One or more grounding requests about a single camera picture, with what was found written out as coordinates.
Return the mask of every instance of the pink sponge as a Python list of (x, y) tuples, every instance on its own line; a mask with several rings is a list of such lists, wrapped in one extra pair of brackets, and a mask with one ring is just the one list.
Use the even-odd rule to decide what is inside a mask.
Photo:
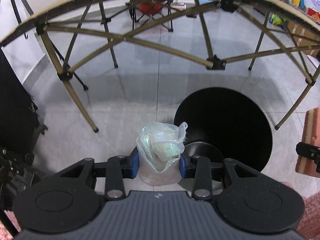
[[(314, 108), (306, 113), (302, 142), (320, 147), (320, 108)], [(316, 164), (313, 160), (299, 156), (296, 172), (312, 177), (320, 178), (320, 173), (316, 172)]]

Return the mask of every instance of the black suitcase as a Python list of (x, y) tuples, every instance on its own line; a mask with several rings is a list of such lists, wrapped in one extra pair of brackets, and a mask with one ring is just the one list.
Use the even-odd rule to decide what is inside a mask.
[(18, 154), (32, 152), (39, 126), (37, 107), (0, 49), (0, 145)]

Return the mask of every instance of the black circular hole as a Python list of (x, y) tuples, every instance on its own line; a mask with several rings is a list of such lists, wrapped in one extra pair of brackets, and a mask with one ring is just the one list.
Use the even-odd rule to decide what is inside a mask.
[(224, 158), (258, 171), (268, 163), (272, 150), (268, 120), (251, 99), (237, 91), (206, 88), (194, 92), (177, 109), (174, 124), (182, 122), (188, 124), (186, 145), (209, 143)]

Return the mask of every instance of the metal screw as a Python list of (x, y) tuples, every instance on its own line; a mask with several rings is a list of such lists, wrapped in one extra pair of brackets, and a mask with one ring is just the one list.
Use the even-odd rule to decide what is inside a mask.
[(119, 189), (112, 189), (107, 192), (107, 196), (110, 198), (120, 198), (123, 192)]
[(204, 189), (204, 188), (201, 188), (201, 189), (197, 189), (195, 191), (195, 195), (197, 197), (208, 197), (210, 195), (210, 191), (207, 190), (207, 189)]

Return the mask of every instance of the crumpled plastic bag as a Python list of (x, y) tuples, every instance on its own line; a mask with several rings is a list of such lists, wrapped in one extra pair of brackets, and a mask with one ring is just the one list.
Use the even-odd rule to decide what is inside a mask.
[(150, 122), (136, 139), (139, 152), (139, 177), (148, 185), (162, 186), (178, 183), (180, 155), (184, 151), (186, 129), (183, 122), (173, 124)]

